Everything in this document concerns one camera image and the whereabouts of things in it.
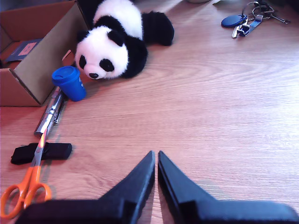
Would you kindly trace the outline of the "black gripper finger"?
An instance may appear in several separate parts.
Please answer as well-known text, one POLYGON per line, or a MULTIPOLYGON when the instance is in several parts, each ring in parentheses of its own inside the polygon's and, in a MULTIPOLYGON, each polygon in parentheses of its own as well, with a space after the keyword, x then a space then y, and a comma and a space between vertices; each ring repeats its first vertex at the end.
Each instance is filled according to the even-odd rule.
POLYGON ((136 224, 155 177, 155 153, 149 151, 133 170, 99 198, 101 224, 136 224))
POLYGON ((158 182, 176 224, 200 224, 197 203, 216 200, 162 150, 158 153, 158 182))

